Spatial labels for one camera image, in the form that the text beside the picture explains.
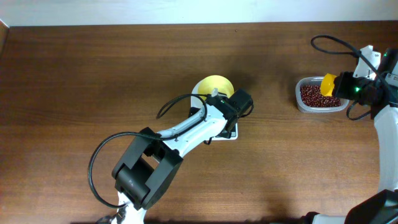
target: red beans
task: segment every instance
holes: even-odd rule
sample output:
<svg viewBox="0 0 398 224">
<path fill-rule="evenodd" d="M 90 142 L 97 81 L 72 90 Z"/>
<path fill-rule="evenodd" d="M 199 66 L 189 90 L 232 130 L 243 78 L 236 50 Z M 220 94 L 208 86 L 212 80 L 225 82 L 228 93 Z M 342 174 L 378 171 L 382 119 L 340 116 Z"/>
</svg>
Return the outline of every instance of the red beans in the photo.
<svg viewBox="0 0 398 224">
<path fill-rule="evenodd" d="M 320 86 L 301 86 L 301 99 L 304 104 L 311 107 L 336 107 L 341 106 L 339 98 L 322 96 Z"/>
</svg>

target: wooden table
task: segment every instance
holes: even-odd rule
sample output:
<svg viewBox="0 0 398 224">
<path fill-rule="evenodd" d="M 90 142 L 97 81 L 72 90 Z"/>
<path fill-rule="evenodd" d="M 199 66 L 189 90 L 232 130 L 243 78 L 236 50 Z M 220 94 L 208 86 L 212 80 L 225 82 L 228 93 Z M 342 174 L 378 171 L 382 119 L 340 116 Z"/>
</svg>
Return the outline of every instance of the wooden table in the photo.
<svg viewBox="0 0 398 224">
<path fill-rule="evenodd" d="M 213 74 L 250 92 L 255 110 L 239 120 L 238 140 L 190 152 L 147 218 L 347 214 L 377 191 L 377 134 L 369 118 L 297 109 L 301 78 L 356 65 L 312 49 L 316 34 L 382 52 L 398 47 L 398 22 L 11 27 L 0 60 L 0 222 L 93 223 L 114 213 L 88 186 L 95 147 L 116 132 L 183 121 L 188 101 L 155 115 Z M 111 170 L 131 140 L 111 142 L 95 163 L 98 191 L 113 203 Z"/>
</svg>

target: yellow object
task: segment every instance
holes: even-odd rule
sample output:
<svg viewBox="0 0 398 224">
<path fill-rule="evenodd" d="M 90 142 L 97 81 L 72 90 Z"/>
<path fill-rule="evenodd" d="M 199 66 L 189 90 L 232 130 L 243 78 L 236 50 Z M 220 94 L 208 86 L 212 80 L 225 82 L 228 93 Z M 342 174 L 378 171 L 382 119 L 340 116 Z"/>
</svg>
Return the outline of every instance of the yellow object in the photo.
<svg viewBox="0 0 398 224">
<path fill-rule="evenodd" d="M 234 93 L 234 86 L 228 79 L 221 75 L 211 75 L 201 81 L 198 94 L 211 94 L 214 88 L 217 88 L 219 93 L 224 93 L 228 98 Z"/>
<path fill-rule="evenodd" d="M 336 75 L 326 74 L 321 83 L 321 94 L 323 96 L 331 96 L 333 89 L 335 88 L 335 81 Z"/>
</svg>

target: white wall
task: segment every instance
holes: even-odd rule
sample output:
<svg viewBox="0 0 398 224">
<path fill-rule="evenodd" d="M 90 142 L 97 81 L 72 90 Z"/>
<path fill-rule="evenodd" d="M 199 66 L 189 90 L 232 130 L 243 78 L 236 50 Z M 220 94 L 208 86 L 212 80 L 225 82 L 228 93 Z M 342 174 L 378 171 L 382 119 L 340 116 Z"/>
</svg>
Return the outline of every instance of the white wall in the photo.
<svg viewBox="0 0 398 224">
<path fill-rule="evenodd" d="M 398 0 L 0 0 L 9 26 L 397 20 Z"/>
</svg>

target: clear plastic container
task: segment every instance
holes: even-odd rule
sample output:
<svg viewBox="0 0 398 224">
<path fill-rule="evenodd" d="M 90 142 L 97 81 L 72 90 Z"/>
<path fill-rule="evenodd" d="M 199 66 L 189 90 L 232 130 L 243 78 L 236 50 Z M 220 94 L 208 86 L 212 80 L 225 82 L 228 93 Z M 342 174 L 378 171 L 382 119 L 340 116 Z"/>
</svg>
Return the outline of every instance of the clear plastic container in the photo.
<svg viewBox="0 0 398 224">
<path fill-rule="evenodd" d="M 301 99 L 300 87 L 305 86 L 305 85 L 320 86 L 322 80 L 323 80 L 323 77 L 308 77 L 308 78 L 303 78 L 302 80 L 300 80 L 297 83 L 297 85 L 296 85 L 297 107 L 301 112 L 303 112 L 303 113 L 330 113 L 330 112 L 341 111 L 347 107 L 349 100 L 346 100 L 346 99 L 340 99 L 341 106 L 335 106 L 335 107 L 329 107 L 329 108 L 310 107 L 303 103 L 303 100 Z"/>
</svg>

